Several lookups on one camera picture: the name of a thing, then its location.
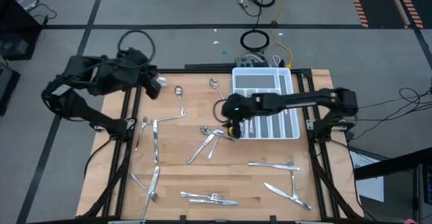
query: floor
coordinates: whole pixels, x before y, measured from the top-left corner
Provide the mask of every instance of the floor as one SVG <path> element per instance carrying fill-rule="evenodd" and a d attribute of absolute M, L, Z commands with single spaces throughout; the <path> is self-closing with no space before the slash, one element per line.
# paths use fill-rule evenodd
<path fill-rule="evenodd" d="M 63 71 L 71 55 L 115 56 L 117 41 L 128 29 L 95 26 L 91 30 L 85 25 L 166 25 L 147 30 L 157 46 L 153 63 L 160 68 L 183 68 L 191 63 L 234 62 L 246 53 L 239 43 L 248 30 L 243 29 L 243 24 L 256 22 L 241 10 L 237 0 L 101 0 L 100 4 L 95 1 L 41 0 L 58 13 L 49 25 L 73 26 L 44 30 L 30 61 L 11 62 L 11 67 L 21 73 L 21 79 L 7 113 L 0 117 L 2 223 L 71 219 L 76 213 L 83 168 L 95 134 L 86 123 L 54 119 L 42 104 L 40 93 L 49 80 Z M 263 10 L 260 24 L 274 19 L 280 2 L 276 0 L 276 5 Z M 257 12 L 253 4 L 249 9 L 250 13 Z M 33 14 L 46 12 L 41 9 Z M 293 28 L 277 29 L 276 34 L 293 51 L 293 67 L 330 69 L 334 86 L 355 91 L 359 105 L 396 99 L 403 87 L 425 92 L 431 86 L 431 66 L 414 32 L 359 29 L 355 26 L 360 20 L 352 0 L 288 0 L 283 12 L 279 23 L 291 24 Z M 308 25 L 295 28 L 296 24 Z M 320 24 L 341 26 L 314 26 Z M 431 44 L 432 31 L 421 32 Z M 149 44 L 143 41 L 141 36 L 134 35 L 126 39 L 124 46 L 148 53 Z M 259 45 L 260 41 L 261 37 L 250 36 L 246 44 Z M 288 58 L 274 40 L 265 54 Z M 101 108 L 102 97 L 83 95 L 89 105 Z M 360 111 L 359 117 L 383 118 L 401 105 L 403 102 L 398 101 L 367 108 Z M 430 147 L 431 124 L 430 111 L 412 113 L 382 123 L 352 141 L 352 145 L 396 157 Z M 371 122 L 358 122 L 354 132 L 358 135 L 371 126 Z M 55 137 L 47 138 L 54 136 L 49 132 L 56 127 Z M 47 156 L 47 162 L 40 161 L 41 155 Z M 44 164 L 43 172 L 35 172 L 36 166 Z M 409 174 L 392 175 L 385 178 L 385 203 L 364 198 L 362 201 L 366 209 L 374 210 L 383 219 L 407 219 L 411 215 L 411 189 Z M 431 208 L 424 209 L 422 216 L 430 213 Z"/>

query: metal fork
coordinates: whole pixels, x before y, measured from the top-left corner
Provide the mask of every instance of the metal fork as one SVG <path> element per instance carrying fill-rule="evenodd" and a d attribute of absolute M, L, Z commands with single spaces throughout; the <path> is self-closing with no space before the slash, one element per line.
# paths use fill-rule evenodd
<path fill-rule="evenodd" d="M 209 200 L 223 200 L 223 196 L 221 194 L 217 193 L 211 193 L 209 196 L 201 195 L 201 194 L 193 194 L 193 193 L 187 193 L 187 192 L 180 192 L 181 197 L 201 197 L 201 198 L 208 198 Z"/>
<path fill-rule="evenodd" d="M 223 133 L 225 133 L 226 129 L 227 129 L 227 128 L 225 128 L 225 127 L 220 127 L 220 128 L 219 128 L 219 132 L 221 132 L 221 133 L 223 134 Z M 213 157 L 213 153 L 215 153 L 216 144 L 217 144 L 217 142 L 219 141 L 219 139 L 220 139 L 220 137 L 217 136 L 217 137 L 216 137 L 216 140 L 215 140 L 215 143 L 214 143 L 214 144 L 212 145 L 212 147 L 211 147 L 211 150 L 210 150 L 210 153 L 209 153 L 207 159 L 211 159 L 211 158 Z"/>
<path fill-rule="evenodd" d="M 144 128 L 146 127 L 146 125 L 147 125 L 147 116 L 144 116 L 142 118 L 141 131 L 140 131 L 140 135 L 138 137 L 138 141 L 136 142 L 135 151 L 138 150 L 138 145 L 140 144 L 140 141 L 141 141 L 141 135 L 142 135 L 142 132 L 144 131 Z"/>
<path fill-rule="evenodd" d="M 149 190 L 141 181 L 135 176 L 133 173 L 129 173 L 129 178 L 135 180 L 137 184 L 139 184 L 143 189 Z M 151 200 L 156 203 L 157 199 L 159 198 L 156 192 L 152 191 L 150 195 Z"/>
<path fill-rule="evenodd" d="M 290 157 L 288 157 L 287 162 L 288 162 L 288 164 L 287 164 L 288 166 L 294 166 L 294 156 L 291 155 Z M 289 170 L 291 173 L 291 182 L 292 182 L 292 198 L 294 200 L 298 200 L 298 195 L 297 195 L 297 190 L 296 190 L 296 180 L 294 178 L 294 171 L 291 169 L 289 169 Z"/>

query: butter knife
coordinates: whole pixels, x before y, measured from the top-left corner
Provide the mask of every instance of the butter knife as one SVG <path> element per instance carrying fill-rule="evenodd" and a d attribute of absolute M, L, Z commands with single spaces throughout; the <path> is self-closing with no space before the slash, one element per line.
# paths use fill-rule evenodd
<path fill-rule="evenodd" d="M 289 165 L 282 165 L 282 164 L 268 164 L 268 163 L 255 163 L 255 162 L 249 162 L 249 166 L 260 166 L 260 167 L 274 167 L 278 169 L 285 169 L 290 171 L 299 171 L 300 168 L 296 166 L 289 166 Z"/>
<path fill-rule="evenodd" d="M 142 208 L 141 217 L 140 217 L 142 220 L 144 220 L 144 215 L 146 214 L 147 207 L 149 206 L 151 194 L 153 191 L 155 191 L 158 178 L 159 178 L 159 166 L 156 166 L 155 173 L 153 174 L 150 187 L 148 188 L 146 202 L 144 203 L 144 208 Z"/>
<path fill-rule="evenodd" d="M 205 141 L 201 144 L 200 148 L 188 159 L 187 164 L 191 164 L 195 158 L 200 154 L 200 152 L 204 149 L 204 147 L 215 137 L 215 134 L 219 132 L 219 130 L 213 131 L 210 136 L 205 139 Z"/>
<path fill-rule="evenodd" d="M 199 200 L 189 199 L 189 204 L 217 204 L 223 206 L 238 206 L 238 203 L 233 200 Z"/>
<path fill-rule="evenodd" d="M 299 206 L 301 206 L 302 208 L 304 208 L 307 211 L 312 210 L 312 207 L 306 203 L 301 202 L 299 199 L 294 199 L 291 196 L 289 196 L 288 194 L 286 194 L 285 192 L 283 192 L 282 190 L 276 188 L 275 186 L 272 186 L 271 184 L 268 183 L 264 183 L 265 187 L 267 187 L 269 190 L 271 190 L 272 192 L 279 194 L 282 197 L 285 197 L 289 200 L 291 200 L 292 202 L 298 204 Z"/>
<path fill-rule="evenodd" d="M 159 144 L 157 138 L 157 119 L 153 120 L 153 141 L 155 143 L 155 163 L 159 163 Z"/>

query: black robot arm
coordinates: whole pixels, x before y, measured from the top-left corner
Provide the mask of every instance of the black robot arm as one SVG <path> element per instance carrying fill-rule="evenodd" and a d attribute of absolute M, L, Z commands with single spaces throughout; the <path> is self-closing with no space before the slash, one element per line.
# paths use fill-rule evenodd
<path fill-rule="evenodd" d="M 65 71 L 43 90 L 42 100 L 52 112 L 65 119 L 82 118 L 92 127 L 105 128 L 112 139 L 126 141 L 134 119 L 112 119 L 89 107 L 74 89 L 87 89 L 89 94 L 97 96 L 143 86 L 147 95 L 156 99 L 161 89 L 155 79 L 157 75 L 157 67 L 133 48 L 118 53 L 115 59 L 72 56 Z"/>
<path fill-rule="evenodd" d="M 228 134 L 235 138 L 241 135 L 240 122 L 255 116 L 269 116 L 285 109 L 320 105 L 330 112 L 320 120 L 312 121 L 311 128 L 318 139 L 329 138 L 331 129 L 340 125 L 343 117 L 355 116 L 358 111 L 355 92 L 345 88 L 324 88 L 315 92 L 303 92 L 289 95 L 275 93 L 255 93 L 250 97 L 232 94 L 222 105 L 222 116 L 227 118 L 225 127 Z"/>

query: wooden tabletop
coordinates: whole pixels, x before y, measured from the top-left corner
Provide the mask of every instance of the wooden tabletop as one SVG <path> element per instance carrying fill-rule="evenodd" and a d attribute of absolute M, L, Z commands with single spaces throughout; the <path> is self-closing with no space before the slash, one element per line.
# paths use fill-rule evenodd
<path fill-rule="evenodd" d="M 147 116 L 148 119 L 161 119 L 180 115 L 180 104 L 174 94 L 174 87 L 177 85 L 180 85 L 184 91 L 182 100 L 186 116 L 159 123 L 161 174 L 156 187 L 159 200 L 157 203 L 150 203 L 145 219 L 178 220 L 180 215 L 187 215 L 188 220 L 258 221 L 269 220 L 270 215 L 276 215 L 277 220 L 280 221 L 320 220 L 313 169 L 309 159 L 301 109 L 298 109 L 300 138 L 297 140 L 240 140 L 233 143 L 220 139 L 211 160 L 207 159 L 211 148 L 211 145 L 208 145 L 193 164 L 187 165 L 186 161 L 206 138 L 200 133 L 199 126 L 207 125 L 211 126 L 212 129 L 220 126 L 212 113 L 213 104 L 219 100 L 219 95 L 216 90 L 209 87 L 209 79 L 216 79 L 222 94 L 228 96 L 231 75 L 165 74 L 163 76 L 168 79 L 169 86 L 162 89 L 157 100 L 150 100 L 145 95 L 145 91 L 142 92 L 134 146 L 143 116 Z M 298 92 L 295 76 L 292 81 L 294 92 Z M 317 90 L 332 87 L 330 74 L 327 70 L 313 70 L 313 82 Z M 107 95 L 102 112 L 110 117 L 118 118 L 122 109 L 123 98 L 122 92 Z M 132 103 L 133 100 L 130 101 L 129 112 L 132 110 Z M 320 107 L 321 117 L 327 112 L 326 108 Z M 150 185 L 155 170 L 151 130 L 151 125 L 144 130 L 139 149 L 132 153 L 129 168 L 146 186 Z M 344 135 L 340 132 L 332 133 L 332 138 L 339 142 L 345 142 Z M 96 134 L 93 150 L 96 150 L 107 139 L 108 135 L 104 132 Z M 107 185 L 113 148 L 114 144 L 110 144 L 95 155 L 90 162 L 77 215 L 85 213 Z M 356 202 L 352 166 L 347 149 L 338 144 L 327 143 L 327 151 L 335 187 L 346 202 L 363 216 L 361 208 Z M 264 186 L 263 183 L 267 182 L 291 194 L 292 186 L 289 171 L 268 167 L 249 167 L 247 164 L 249 161 L 284 164 L 290 155 L 294 156 L 295 164 L 301 169 L 295 172 L 298 195 L 301 201 L 312 206 L 312 211 L 300 208 Z M 329 196 L 324 185 L 323 190 L 327 215 L 331 216 Z M 180 197 L 181 191 L 196 194 L 217 192 L 224 195 L 227 200 L 235 200 L 239 206 L 188 204 L 187 198 Z M 116 200 L 117 188 L 113 192 L 113 196 Z M 122 219 L 139 219 L 145 198 L 146 191 L 129 179 L 126 184 Z M 111 202 L 111 206 L 112 214 L 115 201 Z"/>

